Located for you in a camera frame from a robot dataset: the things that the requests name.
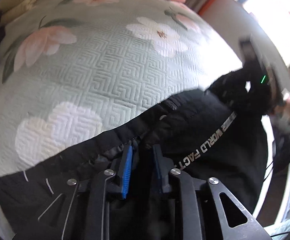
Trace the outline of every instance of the bed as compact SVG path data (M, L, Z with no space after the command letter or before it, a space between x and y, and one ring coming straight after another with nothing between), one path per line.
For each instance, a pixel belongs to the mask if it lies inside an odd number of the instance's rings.
M207 23L168 0L37 0L5 31L0 176L241 67ZM0 236L13 237L1 209Z

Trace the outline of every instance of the flower center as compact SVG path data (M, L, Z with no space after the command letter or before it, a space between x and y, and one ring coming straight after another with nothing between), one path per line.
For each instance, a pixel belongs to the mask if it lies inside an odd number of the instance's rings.
M160 38L166 39L167 35L163 31L157 31L157 34L160 36Z

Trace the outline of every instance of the screw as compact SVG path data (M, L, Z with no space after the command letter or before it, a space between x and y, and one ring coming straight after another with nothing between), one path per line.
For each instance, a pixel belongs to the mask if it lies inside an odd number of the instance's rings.
M77 184L77 179L72 178L67 181L67 185L69 186L74 186L76 184Z
M173 175L179 175L181 173L180 169L171 169L171 174Z
M104 174L105 174L106 176L112 176L112 175L114 175L114 171L111 170L111 169L108 169L108 170L105 170L105 171L104 171Z
M217 178L209 178L208 182L212 185L217 185L219 183L219 179Z

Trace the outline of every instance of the white wall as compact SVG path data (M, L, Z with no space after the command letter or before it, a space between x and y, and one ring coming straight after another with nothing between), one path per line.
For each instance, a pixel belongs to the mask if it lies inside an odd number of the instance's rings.
M239 39L252 35L260 52L275 65L277 78L290 91L290 74L275 45L245 9L234 0L215 0L202 18L211 25L242 60Z

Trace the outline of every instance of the green led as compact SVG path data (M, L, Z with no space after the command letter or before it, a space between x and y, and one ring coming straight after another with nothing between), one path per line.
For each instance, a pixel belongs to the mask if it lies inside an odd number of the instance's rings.
M264 82L265 78L266 78L266 75L263 77L263 80L261 81L261 84L263 84L263 82Z

